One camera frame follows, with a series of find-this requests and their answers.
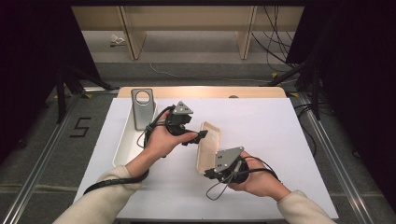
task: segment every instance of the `white table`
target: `white table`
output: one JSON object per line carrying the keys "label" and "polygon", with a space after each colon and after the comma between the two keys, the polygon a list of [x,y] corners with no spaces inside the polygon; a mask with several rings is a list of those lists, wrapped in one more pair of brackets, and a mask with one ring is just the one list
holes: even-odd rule
{"label": "white table", "polygon": [[[190,130],[203,121],[221,128],[220,149],[245,147],[276,171],[291,190],[300,189],[331,218],[338,218],[312,157],[303,131],[287,98],[197,99],[158,98],[159,110],[182,100],[194,111]],[[117,98],[108,111],[87,171],[76,196],[112,169],[112,161],[131,108],[131,99]],[[276,202],[227,189],[217,200],[206,191],[217,183],[195,169],[197,145],[178,146],[150,169],[144,187],[134,194],[118,218],[160,221],[265,221],[282,219]]]}

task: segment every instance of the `wooden desk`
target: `wooden desk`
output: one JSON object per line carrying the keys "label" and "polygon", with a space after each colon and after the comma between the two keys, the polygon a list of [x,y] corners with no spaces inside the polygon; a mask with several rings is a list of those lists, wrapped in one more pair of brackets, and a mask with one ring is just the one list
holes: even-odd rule
{"label": "wooden desk", "polygon": [[[75,201],[101,173],[114,167],[113,158],[117,155],[118,143],[132,106],[128,99],[131,89],[122,88],[119,97],[113,100]],[[203,121],[216,124],[222,129],[220,149],[243,146],[253,155],[265,158],[285,185],[292,190],[304,191],[331,218],[338,218],[291,102],[282,89],[185,86],[152,89],[159,110],[183,100],[194,110],[188,124],[190,130],[198,131]],[[230,95],[237,95],[240,99],[227,99]],[[208,200],[205,193],[217,181],[198,174],[196,150],[195,144],[177,146],[166,159],[157,161],[150,168],[144,187],[132,196],[118,218],[165,222],[242,222],[283,218],[276,202],[270,198],[226,189],[219,200]],[[296,174],[295,167],[304,172]]]}

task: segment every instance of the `black tripod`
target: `black tripod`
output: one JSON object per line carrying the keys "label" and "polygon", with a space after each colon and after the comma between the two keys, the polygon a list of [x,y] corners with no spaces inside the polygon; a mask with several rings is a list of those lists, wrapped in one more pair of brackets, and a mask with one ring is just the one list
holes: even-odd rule
{"label": "black tripod", "polygon": [[292,68],[289,72],[268,83],[268,86],[274,87],[284,80],[300,74],[295,84],[297,91],[306,91],[309,84],[312,84],[312,111],[317,119],[320,119],[318,113],[318,88],[320,81],[320,67],[327,55],[332,50],[334,42],[347,18],[348,12],[352,9],[354,0],[341,1],[337,9],[332,13],[315,42],[311,53],[307,59],[298,66]]}

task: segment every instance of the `white sleeve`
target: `white sleeve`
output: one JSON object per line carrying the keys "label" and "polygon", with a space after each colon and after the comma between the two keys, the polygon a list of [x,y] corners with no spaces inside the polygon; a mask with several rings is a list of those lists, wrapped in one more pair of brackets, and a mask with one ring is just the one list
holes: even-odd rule
{"label": "white sleeve", "polygon": [[295,190],[277,203],[282,216],[290,224],[299,223],[334,223],[319,205],[308,199],[299,190]]}
{"label": "white sleeve", "polygon": [[[117,166],[98,180],[131,178],[125,166]],[[141,183],[123,184],[95,189],[83,195],[61,214],[54,223],[112,223]]]}

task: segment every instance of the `white tray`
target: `white tray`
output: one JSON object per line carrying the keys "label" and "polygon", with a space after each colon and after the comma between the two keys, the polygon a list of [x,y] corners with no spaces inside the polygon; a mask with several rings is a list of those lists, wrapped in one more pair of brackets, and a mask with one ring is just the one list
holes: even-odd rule
{"label": "white tray", "polygon": [[[155,104],[152,120],[157,117],[157,114],[157,104]],[[142,135],[142,133],[143,131],[137,131],[134,127],[134,110],[131,106],[125,126],[123,127],[119,145],[117,146],[116,154],[114,155],[114,167],[125,165],[143,151],[143,148],[140,146],[143,146],[145,135]]]}

